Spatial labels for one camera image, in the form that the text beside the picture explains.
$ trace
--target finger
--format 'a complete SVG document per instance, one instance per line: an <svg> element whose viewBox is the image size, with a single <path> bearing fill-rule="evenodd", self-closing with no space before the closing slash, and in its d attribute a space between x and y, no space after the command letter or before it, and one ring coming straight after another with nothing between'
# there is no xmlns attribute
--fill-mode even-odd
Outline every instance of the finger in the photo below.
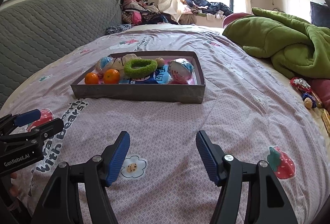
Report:
<svg viewBox="0 0 330 224"><path fill-rule="evenodd" d="M16 172L11 173L11 174L10 174L10 177L13 178L13 179L16 179L16 178L17 178L17 174L16 174Z"/></svg>
<svg viewBox="0 0 330 224"><path fill-rule="evenodd" d="M19 188L16 185L13 185L10 189L9 189L9 193L14 196L17 197L19 195Z"/></svg>

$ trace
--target green strawberry leaf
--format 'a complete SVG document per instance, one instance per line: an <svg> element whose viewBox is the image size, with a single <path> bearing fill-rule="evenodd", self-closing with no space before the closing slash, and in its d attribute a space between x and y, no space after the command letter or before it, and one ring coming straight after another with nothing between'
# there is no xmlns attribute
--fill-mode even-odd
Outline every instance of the green strawberry leaf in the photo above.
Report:
<svg viewBox="0 0 330 224"><path fill-rule="evenodd" d="M277 172L277 167L281 164L281 154L273 147L269 147L270 154L267 156L267 161L274 172Z"/></svg>

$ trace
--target green hair band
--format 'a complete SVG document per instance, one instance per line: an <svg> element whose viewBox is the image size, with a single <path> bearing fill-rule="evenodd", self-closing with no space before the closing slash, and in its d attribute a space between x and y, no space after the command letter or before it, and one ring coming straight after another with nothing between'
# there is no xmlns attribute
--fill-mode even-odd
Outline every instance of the green hair band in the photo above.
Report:
<svg viewBox="0 0 330 224"><path fill-rule="evenodd" d="M157 62L152 59L131 59L124 66L125 74L132 78L145 78L157 69Z"/></svg>

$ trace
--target gray quilted headboard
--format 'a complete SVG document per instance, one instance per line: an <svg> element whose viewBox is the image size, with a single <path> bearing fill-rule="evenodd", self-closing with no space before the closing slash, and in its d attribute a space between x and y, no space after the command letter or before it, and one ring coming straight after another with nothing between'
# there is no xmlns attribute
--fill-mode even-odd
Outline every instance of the gray quilted headboard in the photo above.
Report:
<svg viewBox="0 0 330 224"><path fill-rule="evenodd" d="M120 0L27 0L0 11L0 109L27 78L121 24Z"/></svg>

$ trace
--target gray cardboard box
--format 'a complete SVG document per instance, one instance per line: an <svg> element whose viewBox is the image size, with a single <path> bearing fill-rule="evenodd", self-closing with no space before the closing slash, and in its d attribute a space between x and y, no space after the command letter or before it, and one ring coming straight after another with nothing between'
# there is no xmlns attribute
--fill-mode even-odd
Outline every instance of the gray cardboard box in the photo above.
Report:
<svg viewBox="0 0 330 224"><path fill-rule="evenodd" d="M198 57L193 51L133 51L113 53L111 57L123 57L134 53L145 59L157 57L186 58L195 68L197 84L79 84L95 65L83 73L72 84L76 98L112 98L132 101L164 101L201 104L204 98L205 80Z"/></svg>

